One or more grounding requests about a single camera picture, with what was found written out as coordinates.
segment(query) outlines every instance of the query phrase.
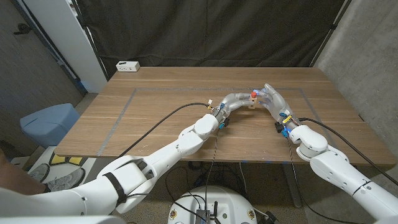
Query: sneaker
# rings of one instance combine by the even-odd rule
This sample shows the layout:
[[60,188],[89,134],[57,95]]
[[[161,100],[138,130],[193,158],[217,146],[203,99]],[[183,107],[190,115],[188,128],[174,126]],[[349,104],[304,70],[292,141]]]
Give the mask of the sneaker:
[[47,175],[50,172],[50,166],[48,164],[41,164],[36,169],[34,169],[32,172],[29,173],[29,175],[39,181],[40,183],[47,177]]
[[55,180],[51,180],[47,182],[47,187],[51,190],[51,192],[56,192],[59,190],[68,190],[74,187],[79,186],[79,184],[83,181],[85,177],[85,170],[83,168],[79,168],[72,173],[66,175],[65,177],[61,177]]

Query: wire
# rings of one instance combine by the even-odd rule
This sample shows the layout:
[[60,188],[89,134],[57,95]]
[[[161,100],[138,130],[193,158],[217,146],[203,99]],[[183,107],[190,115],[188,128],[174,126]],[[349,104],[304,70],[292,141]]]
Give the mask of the wire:
[[317,211],[315,211],[314,209],[312,209],[312,208],[308,205],[308,203],[304,200],[304,197],[303,197],[303,195],[302,195],[302,193],[301,193],[301,190],[300,190],[300,187],[299,187],[299,182],[298,182],[297,176],[296,176],[296,171],[295,171],[295,169],[294,169],[293,156],[292,156],[292,146],[290,145],[290,141],[289,141],[289,139],[288,139],[287,137],[286,137],[286,140],[287,140],[287,143],[289,144],[290,160],[292,161],[294,179],[295,179],[296,184],[297,184],[298,194],[300,195],[300,198],[303,200],[304,204],[305,204],[313,213],[315,213],[315,214],[317,214],[317,215],[319,215],[319,216],[321,216],[321,217],[323,217],[323,218],[326,218],[326,219],[335,221],[335,222],[349,223],[349,224],[365,224],[365,223],[349,222],[349,221],[343,221],[343,220],[337,220],[337,219],[334,219],[334,218],[330,218],[330,217],[327,217],[327,216],[325,216],[325,215],[322,215],[322,214],[318,213]]
[[248,193],[248,188],[246,187],[246,180],[244,179],[243,171],[242,171],[242,165],[241,162],[239,163],[239,168],[241,169],[242,177],[243,177],[243,182],[244,182],[244,191]]
[[254,208],[254,207],[253,207],[253,209],[254,209],[254,211],[260,213],[261,215],[264,215],[265,217],[267,217],[267,219],[269,218],[269,216],[268,216],[267,214],[265,214],[264,212],[262,212],[262,211],[260,211],[260,210],[258,210],[258,209],[256,209],[256,208]]
[[341,140],[343,140],[349,147],[351,147],[352,149],[354,149],[354,151],[356,153],[358,153],[363,159],[365,159],[368,163],[370,163],[375,169],[377,169],[382,175],[384,175],[385,177],[387,177],[389,180],[391,180],[391,182],[393,182],[394,184],[396,184],[398,186],[398,181],[396,181],[394,178],[392,178],[390,175],[386,174],[383,170],[381,170],[375,163],[373,163],[368,157],[366,157],[361,151],[359,151],[357,148],[355,148],[351,143],[349,143],[349,141],[347,141],[347,139],[345,139],[341,134],[339,134],[337,131],[329,128],[328,126],[326,126],[325,124],[319,122],[319,121],[315,121],[314,119],[311,118],[299,118],[299,121],[311,121],[314,122],[315,124],[319,124],[320,126],[326,128],[327,130],[331,131],[333,134],[337,135]]
[[141,195],[148,196],[149,194],[145,194],[145,193],[132,194],[132,195],[128,195],[127,198],[134,197],[134,196],[141,196]]
[[199,217],[201,220],[206,221],[203,217],[201,217],[201,216],[198,215],[197,213],[195,213],[195,212],[193,212],[193,211],[191,211],[191,210],[185,208],[184,206],[180,205],[179,203],[177,203],[177,202],[173,202],[173,203],[176,204],[176,205],[178,205],[179,207],[181,207],[181,208],[184,209],[185,211],[187,211],[187,212],[189,212],[189,213],[192,213],[192,214],[194,214],[195,216]]
[[[244,190],[245,190],[245,192],[246,192],[246,194],[247,194],[247,193],[248,193],[248,188],[246,187],[246,180],[245,180],[244,175],[243,175],[241,162],[239,163],[239,168],[241,169],[241,173],[242,173],[242,177],[243,177]],[[256,209],[256,208],[254,208],[254,207],[253,207],[253,209],[254,209],[254,211],[260,213],[261,215],[264,215],[266,218],[269,218],[269,216],[268,216],[267,214],[265,214],[264,212],[262,212],[262,211],[260,211],[260,210],[258,210],[258,209]]]
[[220,131],[220,129],[218,129],[218,130],[217,130],[217,133],[216,133],[216,147],[215,147],[215,150],[214,150],[213,161],[211,162],[209,174],[207,175],[207,180],[206,180],[206,189],[205,189],[205,213],[206,213],[206,217],[207,217],[207,184],[208,184],[208,182],[209,182],[209,177],[210,177],[210,173],[211,173],[211,168],[213,168],[214,159],[216,158],[216,152],[217,152],[217,137],[218,137],[218,132],[219,132],[219,131]]
[[[190,187],[189,187],[189,183],[188,183],[188,171],[187,171],[187,168],[185,168],[185,167],[176,167],[176,168],[170,170],[170,172],[166,175],[166,179],[165,179],[165,185],[166,185],[167,192],[169,193],[170,197],[173,199],[174,202],[175,202],[176,200],[174,199],[174,197],[173,197],[171,191],[169,190],[169,186],[167,185],[167,178],[169,177],[169,174],[171,174],[171,173],[172,173],[174,170],[176,170],[176,169],[184,169],[184,170],[185,170],[185,174],[187,175],[188,193],[190,194],[189,196],[192,196],[192,195],[193,195],[193,194],[191,193],[191,191],[189,191],[189,188],[190,188]],[[198,202],[199,209],[201,209],[200,203],[199,203],[198,199],[197,199],[195,196],[193,196],[193,197],[194,197],[195,200]]]
[[177,112],[178,110],[187,107],[187,106],[192,106],[192,105],[203,105],[208,107],[209,105],[206,103],[189,103],[183,106],[180,106],[179,108],[175,109],[173,112],[171,112],[169,115],[167,115],[166,117],[164,117],[163,119],[161,119],[157,124],[155,124],[155,126],[153,126],[148,132],[146,132],[141,138],[139,138],[136,142],[134,142],[130,147],[128,147],[124,152],[122,152],[122,154],[120,154],[118,156],[117,159],[119,159],[120,157],[124,156],[128,151],[130,151],[130,149],[132,149],[134,146],[136,146],[136,144],[138,144],[141,140],[143,140],[149,133],[151,133],[156,127],[158,127],[158,125],[160,125],[163,121],[165,121],[167,118],[169,118],[169,116],[172,116],[175,112]]
[[[148,194],[144,194],[144,193],[132,194],[132,195],[128,195],[127,198],[129,198],[129,197],[134,197],[134,196],[139,196],[139,195],[148,195]],[[195,197],[195,198],[196,198],[196,197],[200,197],[203,201],[205,201],[205,199],[203,199],[202,196],[193,195],[193,194],[184,195],[184,196],[181,196],[180,198],[190,197],[190,196]],[[181,208],[184,209],[185,211],[190,212],[190,213],[194,214],[195,216],[201,218],[203,221],[206,221],[204,218],[202,218],[202,217],[201,217],[200,215],[198,215],[197,213],[195,213],[195,212],[193,212],[193,211],[191,211],[191,210],[185,208],[184,206],[180,205],[179,203],[177,203],[174,199],[173,199],[173,203],[176,204],[176,205],[178,205],[179,207],[181,207]]]
[[204,199],[202,196],[200,196],[200,195],[193,195],[193,194],[190,194],[190,195],[183,195],[183,196],[179,197],[178,199],[185,198],[185,197],[198,197],[198,198],[201,198],[201,199],[203,200],[203,202],[205,202],[205,199]]
[[[173,170],[176,170],[176,169],[179,169],[179,168],[185,169],[186,174],[187,174],[187,185],[188,185],[188,188],[189,188],[189,184],[188,184],[188,171],[187,171],[187,169],[186,169],[185,167],[176,167],[176,168],[170,170],[170,172],[166,175],[165,184],[166,184],[167,192],[169,193],[170,197],[172,198],[174,204],[178,205],[179,207],[181,207],[181,208],[184,209],[185,211],[190,212],[190,213],[194,214],[195,216],[201,218],[203,221],[206,221],[204,218],[202,218],[202,217],[201,217],[200,215],[198,215],[197,213],[195,213],[195,212],[193,212],[193,211],[191,211],[191,210],[185,208],[184,206],[180,205],[179,203],[177,203],[177,202],[175,201],[175,199],[174,199],[174,197],[173,197],[173,195],[172,195],[172,193],[171,193],[171,191],[170,191],[170,189],[169,189],[169,186],[167,185],[167,178],[169,177],[169,174],[170,174]],[[189,189],[188,189],[188,192],[189,192],[190,195],[184,195],[184,196],[181,196],[180,198],[190,197],[190,196],[194,197],[194,198],[196,199],[196,201],[198,202],[198,204],[199,204],[199,209],[200,209],[200,203],[199,203],[198,199],[196,198],[196,196],[198,196],[198,195],[193,195],[193,194],[191,194],[191,192],[189,191]]]

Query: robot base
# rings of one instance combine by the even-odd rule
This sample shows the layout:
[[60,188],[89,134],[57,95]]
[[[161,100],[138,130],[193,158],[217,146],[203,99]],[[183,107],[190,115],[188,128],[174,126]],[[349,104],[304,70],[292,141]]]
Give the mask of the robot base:
[[[205,198],[206,187],[198,187],[191,190],[193,195],[199,195]],[[205,202],[200,198],[196,197],[200,203],[202,212],[204,213]],[[215,202],[217,205],[217,219],[220,223],[244,223],[252,224],[257,223],[256,214],[254,213],[253,206],[248,202],[242,195],[236,193],[226,187],[220,187],[215,185],[209,185],[207,187],[207,210],[208,215],[213,214]],[[177,200],[177,203],[184,206],[185,208],[194,211],[195,213],[201,213],[199,211],[199,204],[194,197],[184,197]],[[168,224],[188,224],[188,223],[200,223],[205,222],[195,215],[185,211],[176,204],[173,204],[168,216]],[[209,219],[208,223],[216,223],[214,220]]]

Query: table leg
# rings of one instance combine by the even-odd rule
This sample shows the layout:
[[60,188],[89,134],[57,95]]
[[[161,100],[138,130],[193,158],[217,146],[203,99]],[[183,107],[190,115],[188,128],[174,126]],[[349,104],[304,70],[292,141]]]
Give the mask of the table leg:
[[299,194],[299,188],[294,178],[293,168],[291,164],[282,164],[282,169],[284,170],[287,185],[290,189],[290,194],[292,194],[293,204],[296,208],[301,208],[301,198]]

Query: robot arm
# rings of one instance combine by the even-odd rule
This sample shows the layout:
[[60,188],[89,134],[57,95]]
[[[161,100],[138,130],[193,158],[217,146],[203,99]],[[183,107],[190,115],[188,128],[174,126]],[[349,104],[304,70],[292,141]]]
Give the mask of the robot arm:
[[328,145],[325,137],[301,125],[283,97],[269,84],[257,94],[264,99],[260,104],[282,123],[285,136],[300,144],[296,149],[298,156],[310,162],[316,175],[344,190],[375,219],[398,216],[398,198],[355,169],[344,153]]
[[115,208],[119,213],[130,210],[145,198],[157,180],[175,163],[197,152],[232,110],[252,104],[230,95],[223,102],[226,106],[220,112],[222,119],[206,114],[162,149],[146,157],[123,156],[116,159],[95,180],[79,187],[31,196],[0,188],[0,198],[9,202],[0,209],[0,216],[108,215]]

